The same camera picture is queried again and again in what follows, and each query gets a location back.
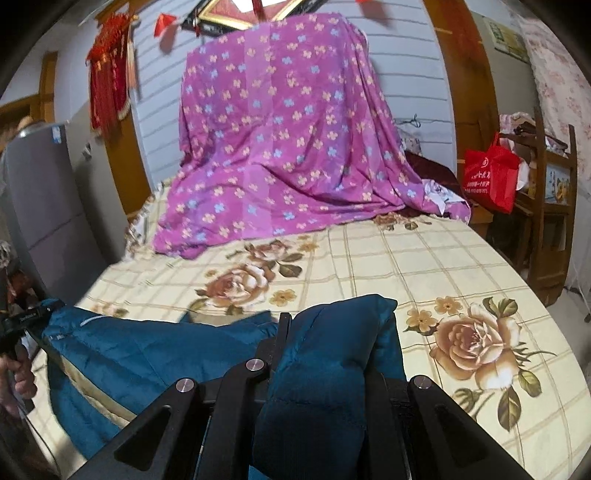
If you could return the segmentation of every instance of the bed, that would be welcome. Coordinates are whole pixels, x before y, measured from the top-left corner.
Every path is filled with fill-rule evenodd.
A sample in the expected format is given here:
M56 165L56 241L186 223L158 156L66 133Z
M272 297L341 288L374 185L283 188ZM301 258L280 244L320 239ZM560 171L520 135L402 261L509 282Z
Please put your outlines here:
M105 270L80 307L129 319L223 325L261 310L278 317L379 293L398 300L407 377L435 380L535 479L569 478L587 452L591 396L576 358L535 294L465 223L390 214L231 242L190 261L150 247L168 188L144 207L143 245L130 242L128 259ZM229 288L230 278L243 288ZM496 361L479 367L449 338L481 328L499 351ZM40 393L30 418L68 474L84 459L51 413L44 362L44 355L35 361Z

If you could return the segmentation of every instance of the curtain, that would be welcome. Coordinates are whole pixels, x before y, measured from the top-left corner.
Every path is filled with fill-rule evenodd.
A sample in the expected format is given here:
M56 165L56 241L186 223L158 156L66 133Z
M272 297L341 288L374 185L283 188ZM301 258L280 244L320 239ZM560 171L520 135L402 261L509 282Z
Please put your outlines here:
M567 285L579 288L591 303L591 86L542 21L521 15L516 18L534 71L545 127L570 144L572 124L577 136L579 194Z

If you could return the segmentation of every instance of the ceiling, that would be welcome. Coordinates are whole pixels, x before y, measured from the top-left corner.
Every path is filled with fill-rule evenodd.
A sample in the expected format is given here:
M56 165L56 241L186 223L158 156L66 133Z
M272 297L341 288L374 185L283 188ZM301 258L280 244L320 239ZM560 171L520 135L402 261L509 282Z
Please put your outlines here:
M61 22L78 25L90 14L96 10L102 10L114 0L78 0L66 14L61 18Z

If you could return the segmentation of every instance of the silver screw head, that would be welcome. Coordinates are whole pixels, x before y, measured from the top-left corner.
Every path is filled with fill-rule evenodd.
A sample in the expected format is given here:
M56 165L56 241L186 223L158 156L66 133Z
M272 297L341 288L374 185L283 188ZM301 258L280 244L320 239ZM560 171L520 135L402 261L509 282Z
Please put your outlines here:
M190 392L195 387L195 382L190 378L182 378L177 382L177 390L181 393Z
M251 372L258 372L264 366L265 362L260 358L251 358L248 362L246 362L246 368L248 368Z
M414 378L414 384L421 389L429 388L433 385L432 380L429 377L425 377L425 375L417 375Z

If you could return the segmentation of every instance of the red shopping bag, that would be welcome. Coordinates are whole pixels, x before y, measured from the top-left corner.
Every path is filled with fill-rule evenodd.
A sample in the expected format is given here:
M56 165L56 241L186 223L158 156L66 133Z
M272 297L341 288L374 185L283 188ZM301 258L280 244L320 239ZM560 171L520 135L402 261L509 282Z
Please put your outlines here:
M511 213L518 173L519 157L499 145L497 132L486 152L466 150L462 187L484 208Z

